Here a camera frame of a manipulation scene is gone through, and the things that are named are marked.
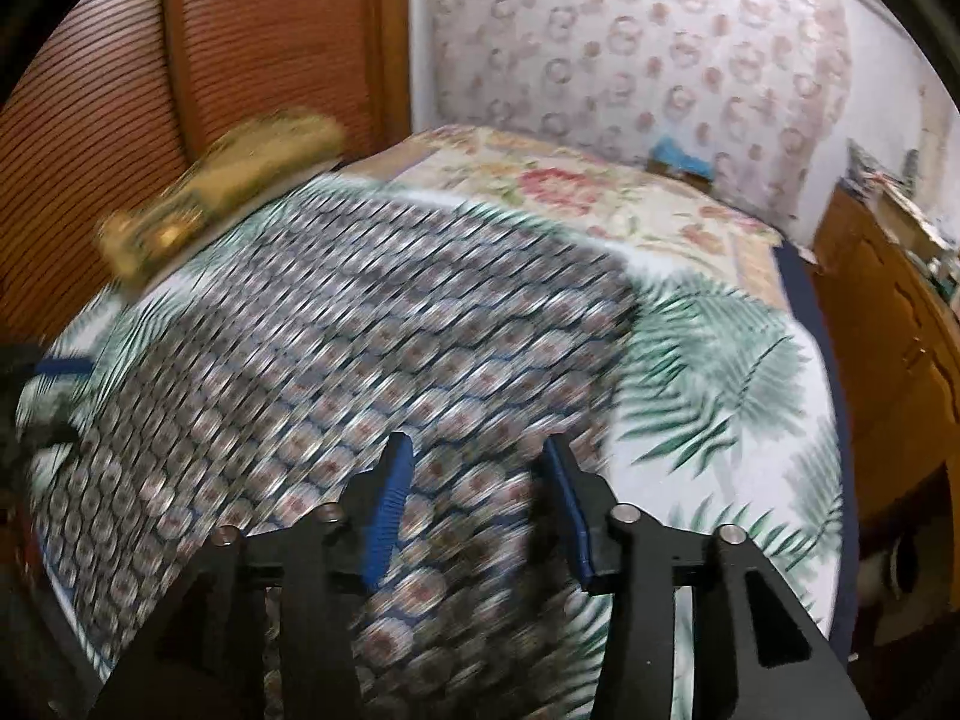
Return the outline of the navy patterned medallion garment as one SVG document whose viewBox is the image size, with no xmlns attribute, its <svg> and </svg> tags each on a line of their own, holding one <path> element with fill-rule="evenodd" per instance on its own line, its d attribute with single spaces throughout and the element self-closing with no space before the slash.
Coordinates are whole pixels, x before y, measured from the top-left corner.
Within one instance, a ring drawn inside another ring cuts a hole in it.
<svg viewBox="0 0 960 720">
<path fill-rule="evenodd" d="M 32 468 L 44 567 L 107 676 L 215 527 L 291 527 L 407 434 L 391 567 L 353 624 L 377 718 L 568 718 L 589 706 L 605 611 L 534 507 L 535 462 L 607 434 L 635 312 L 622 259 L 556 224 L 319 177 L 136 301 L 107 288 L 21 415 L 80 444 Z"/>
</svg>

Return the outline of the gold patterned folded cloth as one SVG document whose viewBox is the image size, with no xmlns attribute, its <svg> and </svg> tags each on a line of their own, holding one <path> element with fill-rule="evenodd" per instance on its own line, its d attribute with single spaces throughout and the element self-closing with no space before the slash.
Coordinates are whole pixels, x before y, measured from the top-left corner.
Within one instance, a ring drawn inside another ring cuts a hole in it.
<svg viewBox="0 0 960 720">
<path fill-rule="evenodd" d="M 138 296 L 291 188 L 342 160 L 329 115 L 275 110 L 231 128 L 160 195 L 98 223 L 94 242 L 117 286 Z"/>
</svg>

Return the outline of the palm leaf print blanket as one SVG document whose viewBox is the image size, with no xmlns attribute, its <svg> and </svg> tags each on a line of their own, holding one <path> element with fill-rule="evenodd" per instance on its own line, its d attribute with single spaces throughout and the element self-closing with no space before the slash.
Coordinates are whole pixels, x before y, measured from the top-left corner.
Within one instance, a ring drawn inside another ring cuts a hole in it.
<svg viewBox="0 0 960 720">
<path fill-rule="evenodd" d="M 385 182 L 364 179 L 378 184 Z M 832 425 L 815 414 L 815 353 L 793 316 L 661 255 L 609 244 L 524 211 L 498 210 L 449 193 L 416 190 L 423 200 L 455 200 L 556 224 L 579 241 L 622 259 L 635 312 L 617 367 L 612 413 L 599 455 L 585 470 L 607 478 L 621 500 L 672 527 L 708 533 L 742 527 L 788 580 L 821 627 L 832 622 L 838 569 L 839 479 Z M 87 377 L 39 377 L 78 383 Z"/>
</svg>

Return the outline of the brown louvered wardrobe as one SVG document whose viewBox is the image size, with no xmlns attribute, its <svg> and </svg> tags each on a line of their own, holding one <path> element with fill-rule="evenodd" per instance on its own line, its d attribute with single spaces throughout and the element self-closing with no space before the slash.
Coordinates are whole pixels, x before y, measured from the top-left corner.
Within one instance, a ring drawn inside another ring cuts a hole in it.
<svg viewBox="0 0 960 720">
<path fill-rule="evenodd" d="M 55 337 L 106 282 L 94 225 L 286 106 L 350 160 L 404 140 L 409 0 L 2 0 L 3 338 Z"/>
</svg>

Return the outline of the wooden sideboard cabinet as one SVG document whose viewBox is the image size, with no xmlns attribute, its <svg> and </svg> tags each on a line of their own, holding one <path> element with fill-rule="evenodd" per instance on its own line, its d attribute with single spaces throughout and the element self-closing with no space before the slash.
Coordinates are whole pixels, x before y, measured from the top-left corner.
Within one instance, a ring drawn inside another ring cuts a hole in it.
<svg viewBox="0 0 960 720">
<path fill-rule="evenodd" d="M 916 578 L 882 606 L 877 639 L 890 644 L 958 608 L 958 323 L 844 185 L 812 250 L 848 406 L 861 556 Z"/>
</svg>

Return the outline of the navy bed sheet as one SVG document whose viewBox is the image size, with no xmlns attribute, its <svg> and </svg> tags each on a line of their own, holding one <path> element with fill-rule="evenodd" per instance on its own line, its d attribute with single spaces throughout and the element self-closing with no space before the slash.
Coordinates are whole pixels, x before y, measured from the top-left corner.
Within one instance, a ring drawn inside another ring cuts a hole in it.
<svg viewBox="0 0 960 720">
<path fill-rule="evenodd" d="M 776 266 L 782 284 L 782 294 L 788 300 L 793 314 L 815 353 L 818 385 L 815 393 L 820 405 L 815 414 L 823 416 L 831 425 L 835 438 L 839 479 L 839 548 L 833 590 L 832 622 L 828 642 L 841 663 L 848 663 L 853 653 L 854 626 L 857 619 L 856 575 L 859 566 L 859 512 L 854 490 L 853 439 L 851 439 L 850 410 L 839 378 L 838 359 L 828 332 L 827 317 L 820 309 L 815 289 L 815 268 L 802 257 L 802 252 L 791 242 L 782 241 L 775 249 Z"/>
</svg>

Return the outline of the cardboard box on cabinet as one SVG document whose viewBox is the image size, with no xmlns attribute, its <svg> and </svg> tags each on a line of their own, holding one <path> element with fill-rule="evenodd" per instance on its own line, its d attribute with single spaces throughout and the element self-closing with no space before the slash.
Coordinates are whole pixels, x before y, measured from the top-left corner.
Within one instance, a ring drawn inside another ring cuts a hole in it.
<svg viewBox="0 0 960 720">
<path fill-rule="evenodd" d="M 947 265 L 958 255 L 958 245 L 905 193 L 907 184 L 882 166 L 872 154 L 850 138 L 846 181 L 859 193 L 867 208 L 893 242 L 921 262 Z"/>
</svg>

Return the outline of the blue bag on box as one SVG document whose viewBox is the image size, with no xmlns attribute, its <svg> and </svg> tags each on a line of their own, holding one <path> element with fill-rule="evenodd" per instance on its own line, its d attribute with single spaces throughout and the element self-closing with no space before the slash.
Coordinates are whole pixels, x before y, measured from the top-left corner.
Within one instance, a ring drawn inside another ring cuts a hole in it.
<svg viewBox="0 0 960 720">
<path fill-rule="evenodd" d="M 703 192 L 713 187 L 715 171 L 708 161 L 686 153 L 674 138 L 662 137 L 647 155 L 646 171 L 698 187 Z"/>
</svg>

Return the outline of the circle patterned sheer curtain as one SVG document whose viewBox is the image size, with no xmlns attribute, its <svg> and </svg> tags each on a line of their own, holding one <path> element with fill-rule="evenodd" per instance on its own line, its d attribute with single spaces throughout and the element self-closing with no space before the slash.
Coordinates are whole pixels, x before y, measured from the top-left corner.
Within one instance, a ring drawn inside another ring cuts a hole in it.
<svg viewBox="0 0 960 720">
<path fill-rule="evenodd" d="M 436 104 L 641 164 L 662 140 L 792 223 L 851 86 L 844 0 L 430 0 Z"/>
</svg>

